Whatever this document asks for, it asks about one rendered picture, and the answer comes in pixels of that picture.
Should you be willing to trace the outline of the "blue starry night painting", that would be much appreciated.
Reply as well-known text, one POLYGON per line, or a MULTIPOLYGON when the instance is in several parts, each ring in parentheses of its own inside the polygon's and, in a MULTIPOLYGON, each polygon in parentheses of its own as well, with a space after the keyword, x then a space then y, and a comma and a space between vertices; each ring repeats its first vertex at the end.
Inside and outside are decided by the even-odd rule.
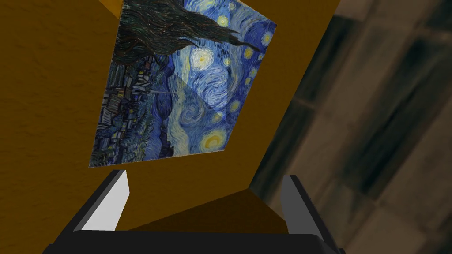
POLYGON ((89 167, 225 149, 276 30, 240 0, 123 0, 89 167))

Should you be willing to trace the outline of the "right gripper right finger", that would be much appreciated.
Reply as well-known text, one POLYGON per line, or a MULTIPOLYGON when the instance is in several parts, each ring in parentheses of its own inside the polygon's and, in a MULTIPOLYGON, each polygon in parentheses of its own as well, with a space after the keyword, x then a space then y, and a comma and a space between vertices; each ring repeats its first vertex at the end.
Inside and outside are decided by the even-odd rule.
POLYGON ((328 247, 335 247, 331 233, 296 175, 283 176, 280 202, 290 234, 315 235, 328 247))

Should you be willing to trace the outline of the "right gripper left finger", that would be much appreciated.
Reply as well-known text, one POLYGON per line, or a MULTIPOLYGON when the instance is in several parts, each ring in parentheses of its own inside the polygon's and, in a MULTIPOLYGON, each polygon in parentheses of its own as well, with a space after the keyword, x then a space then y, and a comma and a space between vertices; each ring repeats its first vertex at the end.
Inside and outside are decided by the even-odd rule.
POLYGON ((129 197, 126 170, 113 170, 69 221, 63 232, 114 231, 129 197))

